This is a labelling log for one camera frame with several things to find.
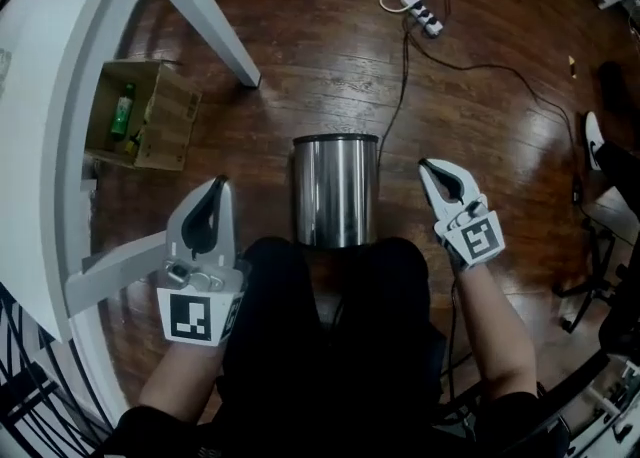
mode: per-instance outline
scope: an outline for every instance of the brown hardwood floor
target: brown hardwood floor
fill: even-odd
[[[260,68],[262,83],[257,90],[240,87],[166,0],[141,2],[122,56],[179,62],[177,70],[202,88],[204,98],[184,172],[101,166],[95,251],[163,230],[183,196],[221,173],[235,185],[243,248],[265,235],[290,238],[292,138],[381,135],[391,118],[400,93],[401,18],[384,12],[378,0],[216,1]],[[426,1],[442,16],[442,0]],[[576,136],[580,116],[594,109],[608,136],[624,145],[633,141],[628,122],[601,111],[595,78],[605,60],[619,61],[625,71],[639,63],[618,9],[600,11],[593,0],[452,0],[441,37],[423,39],[423,45],[453,63],[517,68],[566,109]],[[577,79],[570,76],[568,55],[576,59]],[[606,313],[596,307],[572,336],[557,326],[559,314],[575,311],[575,302],[560,305],[551,286],[574,284],[587,273],[582,215],[570,204],[564,124],[509,73],[455,72],[411,52],[404,104],[382,157],[379,234],[408,238],[422,250],[430,268],[432,319],[448,335],[452,275],[417,178],[416,162],[424,156],[469,169],[498,211],[507,249],[490,268],[531,330],[541,380],[553,386],[597,347],[597,326]],[[590,207],[635,237],[635,219],[616,193]],[[620,245],[616,260],[627,257]],[[335,261],[327,254],[309,254],[309,260],[319,307],[330,314],[340,290]],[[153,279],[136,283],[101,304],[113,361],[131,401],[167,347],[152,286]],[[467,349],[461,325],[455,356]],[[471,361],[456,371],[457,391],[476,379]]]

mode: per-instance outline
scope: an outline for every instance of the person's right arm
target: person's right arm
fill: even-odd
[[[497,399],[515,392],[535,395],[533,342],[486,265],[460,272],[458,293],[471,349],[488,398]]]

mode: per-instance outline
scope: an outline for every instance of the stainless steel trash can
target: stainless steel trash can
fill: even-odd
[[[376,145],[370,134],[319,134],[293,140],[296,236],[319,248],[376,239]]]

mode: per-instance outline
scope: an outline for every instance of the white power strip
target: white power strip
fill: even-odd
[[[409,12],[415,17],[431,38],[440,35],[442,31],[442,23],[436,18],[431,11],[424,6],[422,1],[418,0],[402,0],[405,6],[410,7]]]

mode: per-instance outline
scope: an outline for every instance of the white sneaker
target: white sneaker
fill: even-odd
[[[598,119],[593,111],[587,113],[587,118],[584,124],[585,142],[587,144],[587,150],[589,152],[589,163],[592,170],[600,170],[600,165],[596,161],[596,152],[604,144],[604,138],[600,132],[600,126],[598,126]]]

